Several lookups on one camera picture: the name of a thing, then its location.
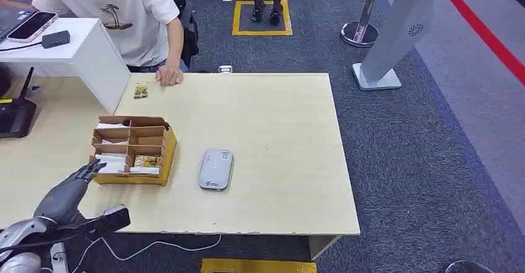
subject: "robot finger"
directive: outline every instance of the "robot finger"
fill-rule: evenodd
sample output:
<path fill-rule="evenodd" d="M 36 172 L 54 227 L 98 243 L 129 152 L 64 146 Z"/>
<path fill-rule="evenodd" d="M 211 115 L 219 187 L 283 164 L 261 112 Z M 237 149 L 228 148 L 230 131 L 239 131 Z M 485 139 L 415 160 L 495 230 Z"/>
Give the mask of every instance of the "robot finger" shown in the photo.
<path fill-rule="evenodd" d="M 100 163 L 99 159 L 94 159 L 89 162 L 82 171 L 79 171 L 76 175 L 77 179 L 85 179 L 91 181 L 93 173 L 98 172 L 100 169 L 106 166 L 106 163 Z"/>

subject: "cardboard box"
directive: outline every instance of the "cardboard box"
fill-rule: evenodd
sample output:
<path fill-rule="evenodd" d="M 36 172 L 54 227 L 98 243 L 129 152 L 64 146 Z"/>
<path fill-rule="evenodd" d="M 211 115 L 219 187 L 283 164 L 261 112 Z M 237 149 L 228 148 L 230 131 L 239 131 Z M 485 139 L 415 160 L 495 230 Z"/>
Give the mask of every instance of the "cardboard box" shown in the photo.
<path fill-rule="evenodd" d="M 176 138 L 170 125 L 160 117 L 149 116 L 101 116 L 100 123 L 129 123 L 126 128 L 94 129 L 92 145 L 97 154 L 126 154 L 126 164 L 119 173 L 98 173 L 93 179 L 98 184 L 161 184 L 168 183 Z M 137 155 L 153 155 L 160 157 L 158 174 L 130 173 Z"/>

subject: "small packet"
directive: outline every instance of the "small packet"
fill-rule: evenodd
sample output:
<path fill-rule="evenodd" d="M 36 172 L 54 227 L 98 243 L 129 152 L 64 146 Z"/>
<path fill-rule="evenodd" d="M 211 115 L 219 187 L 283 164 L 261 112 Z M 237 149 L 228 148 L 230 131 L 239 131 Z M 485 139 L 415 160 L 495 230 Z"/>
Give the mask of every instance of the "small packet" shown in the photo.
<path fill-rule="evenodd" d="M 135 156 L 135 167 L 160 167 L 160 157 L 151 155 L 137 155 Z"/>
<path fill-rule="evenodd" d="M 133 95 L 133 98 L 147 98 L 148 85 L 148 82 L 139 82 L 135 84 L 135 94 Z"/>

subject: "black cable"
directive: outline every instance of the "black cable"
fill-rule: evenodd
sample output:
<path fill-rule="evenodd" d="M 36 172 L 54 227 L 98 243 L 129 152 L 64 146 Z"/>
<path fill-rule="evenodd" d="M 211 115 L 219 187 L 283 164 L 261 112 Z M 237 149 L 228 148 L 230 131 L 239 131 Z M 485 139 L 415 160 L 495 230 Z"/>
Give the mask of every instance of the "black cable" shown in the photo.
<path fill-rule="evenodd" d="M 33 46 L 37 46 L 37 45 L 40 45 L 42 44 L 42 42 L 38 42 L 38 43 L 34 43 L 34 44 L 29 44 L 29 45 L 25 45 L 25 46 L 20 46 L 20 47 L 13 47 L 13 48 L 7 48 L 7 49 L 0 49 L 0 52 L 3 52 L 3 51 L 9 51 L 9 50 L 16 50 L 16 49 L 22 49 L 22 48 L 28 48 L 28 47 L 33 47 Z"/>
<path fill-rule="evenodd" d="M 3 253 L 4 251 L 13 250 L 13 249 L 37 248 L 37 247 L 41 247 L 41 246 L 52 245 L 52 244 L 55 244 L 55 243 L 69 241 L 69 240 L 71 240 L 73 238 L 76 238 L 78 236 L 80 236 L 80 234 L 75 234 L 73 236 L 60 238 L 60 239 L 55 239 L 55 240 L 47 241 L 47 242 L 37 242 L 37 243 L 30 243 L 30 244 L 19 244 L 19 245 L 3 247 L 3 248 L 0 248 L 0 253 Z"/>

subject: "yellow floor marker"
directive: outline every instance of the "yellow floor marker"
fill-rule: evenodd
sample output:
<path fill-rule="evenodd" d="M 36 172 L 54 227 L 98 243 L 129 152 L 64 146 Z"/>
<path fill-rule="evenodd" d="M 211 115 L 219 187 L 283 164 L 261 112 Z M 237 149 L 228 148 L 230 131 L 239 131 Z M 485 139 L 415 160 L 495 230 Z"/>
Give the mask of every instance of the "yellow floor marker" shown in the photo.
<path fill-rule="evenodd" d="M 266 5 L 273 6 L 274 2 L 264 2 Z M 291 36 L 292 22 L 290 21 L 290 11 L 288 8 L 288 0 L 281 0 L 282 18 L 284 21 L 285 30 L 240 30 L 241 22 L 241 6 L 254 5 L 253 1 L 237 1 L 235 2 L 235 10 L 233 11 L 233 26 L 232 35 L 239 36 Z"/>
<path fill-rule="evenodd" d="M 313 262 L 202 259 L 201 273 L 317 273 Z"/>

